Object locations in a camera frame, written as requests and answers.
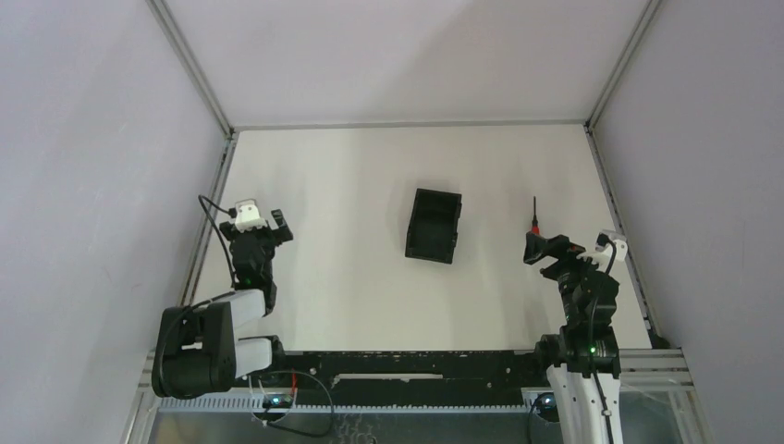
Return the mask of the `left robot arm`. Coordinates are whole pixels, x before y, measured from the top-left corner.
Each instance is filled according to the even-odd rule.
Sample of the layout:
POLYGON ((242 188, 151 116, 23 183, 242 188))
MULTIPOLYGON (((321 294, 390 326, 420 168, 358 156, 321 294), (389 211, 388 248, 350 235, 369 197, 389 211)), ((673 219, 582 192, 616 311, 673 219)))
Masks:
POLYGON ((293 234, 281 210, 274 210, 272 218, 274 228, 254 206, 241 205, 233 220, 219 226, 229 242, 233 289, 163 311, 151 372, 156 396, 188 400, 226 392, 251 373, 268 386, 287 378, 289 362, 278 336, 239 334, 241 327, 270 315, 276 306, 272 261, 276 248, 292 241, 293 234))

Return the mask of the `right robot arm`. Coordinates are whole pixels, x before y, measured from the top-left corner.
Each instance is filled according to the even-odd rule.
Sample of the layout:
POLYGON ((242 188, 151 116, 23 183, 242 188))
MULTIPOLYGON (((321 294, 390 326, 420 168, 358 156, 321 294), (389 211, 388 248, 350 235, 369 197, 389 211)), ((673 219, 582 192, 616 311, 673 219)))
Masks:
POLYGON ((625 262, 624 236, 601 231, 592 250, 565 235, 542 236, 538 228, 526 235, 523 261, 541 269, 557 283, 565 324, 536 343, 534 372, 550 385, 566 443, 620 443, 620 357, 612 327, 619 282, 612 272, 625 262))

